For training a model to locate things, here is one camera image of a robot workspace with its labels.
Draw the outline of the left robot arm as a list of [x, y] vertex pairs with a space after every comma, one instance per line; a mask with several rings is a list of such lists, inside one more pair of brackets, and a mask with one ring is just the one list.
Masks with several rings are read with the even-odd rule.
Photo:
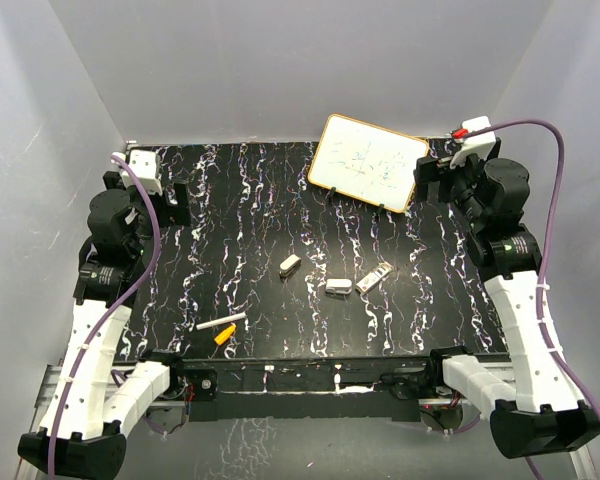
[[127, 438], [159, 396], [186, 387], [181, 357], [154, 350], [142, 355], [111, 391], [114, 358], [136, 293], [157, 264], [160, 231], [190, 223], [187, 187], [174, 185], [169, 201], [157, 179], [140, 193], [126, 174], [108, 172], [105, 189], [89, 203], [89, 236], [78, 254], [73, 322], [64, 363], [37, 429], [21, 436], [19, 457], [45, 474], [113, 479]]

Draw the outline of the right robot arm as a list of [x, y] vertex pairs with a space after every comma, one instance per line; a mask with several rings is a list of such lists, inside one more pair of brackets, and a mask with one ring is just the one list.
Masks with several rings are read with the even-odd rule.
[[491, 298], [504, 333], [513, 383], [491, 373], [465, 347], [434, 349], [427, 388], [454, 391], [486, 417], [494, 443], [508, 459], [572, 452], [600, 435], [600, 420], [580, 389], [555, 360], [559, 343], [538, 292], [542, 254], [522, 223], [529, 173], [503, 158], [470, 156], [462, 167], [418, 159], [416, 197], [432, 183], [438, 198], [453, 204], [468, 225], [467, 251]]

